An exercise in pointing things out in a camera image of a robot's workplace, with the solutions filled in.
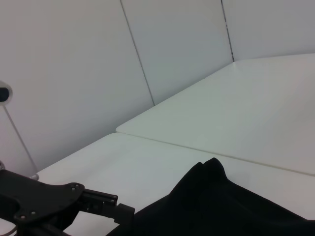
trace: white table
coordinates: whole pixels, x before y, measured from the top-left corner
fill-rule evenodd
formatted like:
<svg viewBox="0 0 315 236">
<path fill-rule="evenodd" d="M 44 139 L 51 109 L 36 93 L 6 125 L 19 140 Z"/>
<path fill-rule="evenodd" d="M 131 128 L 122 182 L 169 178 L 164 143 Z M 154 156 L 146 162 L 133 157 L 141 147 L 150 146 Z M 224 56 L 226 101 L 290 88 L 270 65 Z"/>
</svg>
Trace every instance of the white table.
<svg viewBox="0 0 315 236">
<path fill-rule="evenodd" d="M 235 62 L 117 132 L 315 175 L 315 54 Z"/>
<path fill-rule="evenodd" d="M 189 148 L 111 134 L 39 172 L 48 184 L 79 182 L 117 194 L 136 211 L 167 195 L 197 162 L 216 157 L 228 178 L 307 219 L 315 219 L 315 177 L 217 156 Z M 104 236 L 112 219 L 81 212 L 66 229 L 74 236 Z"/>
</svg>

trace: black fabric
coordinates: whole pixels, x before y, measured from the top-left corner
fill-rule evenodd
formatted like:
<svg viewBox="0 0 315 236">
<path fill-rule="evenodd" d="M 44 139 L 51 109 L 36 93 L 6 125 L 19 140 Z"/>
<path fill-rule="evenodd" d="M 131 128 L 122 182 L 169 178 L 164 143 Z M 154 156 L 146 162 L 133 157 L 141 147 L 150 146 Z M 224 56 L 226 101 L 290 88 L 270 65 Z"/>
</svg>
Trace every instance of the black fabric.
<svg viewBox="0 0 315 236">
<path fill-rule="evenodd" d="M 125 236 L 121 226 L 108 236 Z M 245 189 L 215 158 L 196 164 L 166 197 L 135 215 L 129 236 L 315 236 L 306 220 Z"/>
</svg>

